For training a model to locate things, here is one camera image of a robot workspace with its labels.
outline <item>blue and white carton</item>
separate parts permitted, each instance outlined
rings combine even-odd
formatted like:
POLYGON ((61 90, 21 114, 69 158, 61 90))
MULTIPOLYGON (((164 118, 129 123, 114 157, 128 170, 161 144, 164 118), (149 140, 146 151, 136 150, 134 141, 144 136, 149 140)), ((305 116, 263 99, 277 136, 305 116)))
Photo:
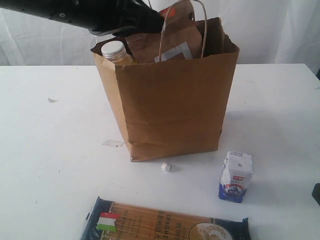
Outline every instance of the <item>blue and white carton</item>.
POLYGON ((220 177, 219 198, 242 203, 253 173, 254 162, 251 154, 228 151, 220 177))

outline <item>white bottle cap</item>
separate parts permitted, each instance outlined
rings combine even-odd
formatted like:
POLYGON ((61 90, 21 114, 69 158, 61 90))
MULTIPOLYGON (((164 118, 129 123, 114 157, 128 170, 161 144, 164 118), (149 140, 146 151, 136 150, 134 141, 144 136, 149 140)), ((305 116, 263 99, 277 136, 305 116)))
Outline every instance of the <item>white bottle cap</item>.
POLYGON ((121 41, 110 41, 101 48, 102 55, 107 59, 118 58, 126 53, 125 45, 121 41))

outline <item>spaghetti package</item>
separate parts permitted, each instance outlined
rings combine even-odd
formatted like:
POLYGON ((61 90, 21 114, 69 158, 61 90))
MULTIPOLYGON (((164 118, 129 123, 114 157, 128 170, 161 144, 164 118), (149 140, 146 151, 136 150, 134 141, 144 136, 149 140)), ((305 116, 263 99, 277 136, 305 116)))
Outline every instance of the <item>spaghetti package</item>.
POLYGON ((132 206, 98 197, 81 240, 251 240, 242 222, 132 206))

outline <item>white table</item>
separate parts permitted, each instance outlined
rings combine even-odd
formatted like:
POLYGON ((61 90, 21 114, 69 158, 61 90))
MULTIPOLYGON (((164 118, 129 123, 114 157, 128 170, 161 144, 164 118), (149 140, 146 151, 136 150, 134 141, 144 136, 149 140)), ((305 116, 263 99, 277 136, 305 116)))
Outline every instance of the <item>white table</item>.
POLYGON ((95 66, 2 66, 0 110, 1 240, 77 240, 97 196, 319 240, 320 82, 304 64, 238 65, 219 150, 168 158, 172 173, 103 145, 122 137, 95 66), (230 150, 253 154, 242 204, 218 199, 230 150))

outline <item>white curtain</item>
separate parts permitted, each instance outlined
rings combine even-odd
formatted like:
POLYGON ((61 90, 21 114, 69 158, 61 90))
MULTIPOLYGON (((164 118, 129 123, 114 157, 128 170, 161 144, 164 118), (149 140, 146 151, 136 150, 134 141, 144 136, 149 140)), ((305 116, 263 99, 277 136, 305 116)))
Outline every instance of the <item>white curtain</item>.
MULTIPOLYGON (((202 1, 240 47, 238 63, 306 63, 318 72, 320 0, 202 1)), ((150 2, 159 11, 175 0, 150 2)), ((201 6, 193 5, 203 19, 201 6)), ((0 65, 92 65, 95 42, 86 29, 0 9, 0 65)))

